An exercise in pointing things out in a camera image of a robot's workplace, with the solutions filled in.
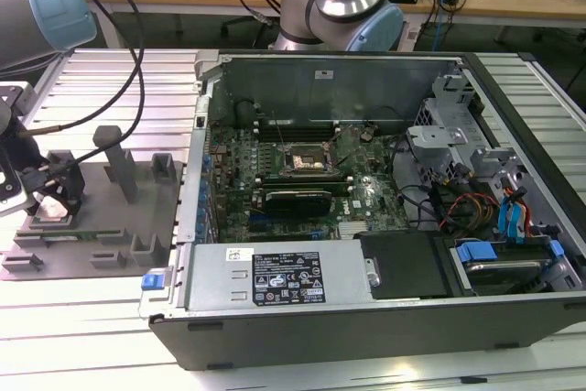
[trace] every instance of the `warning label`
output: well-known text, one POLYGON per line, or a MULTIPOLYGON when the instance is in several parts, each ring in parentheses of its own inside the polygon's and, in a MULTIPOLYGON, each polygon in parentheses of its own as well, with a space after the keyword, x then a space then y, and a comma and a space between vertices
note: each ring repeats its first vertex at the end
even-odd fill
POLYGON ((257 306, 326 302, 320 254, 253 255, 253 301, 257 306))

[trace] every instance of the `blue latch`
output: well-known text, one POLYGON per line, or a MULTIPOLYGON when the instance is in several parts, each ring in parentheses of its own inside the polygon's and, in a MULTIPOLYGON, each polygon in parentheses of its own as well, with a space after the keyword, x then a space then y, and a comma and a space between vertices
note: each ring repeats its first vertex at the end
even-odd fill
POLYGON ((140 285, 143 290, 162 290, 165 288, 165 274, 146 274, 140 285))
POLYGON ((496 252, 490 242, 466 242, 456 248, 460 261, 496 260, 496 252))
POLYGON ((549 242, 549 247, 551 247, 551 252, 553 252, 553 255, 555 255, 556 258, 564 256, 564 248, 561 247, 561 243, 558 240, 552 240, 549 242))

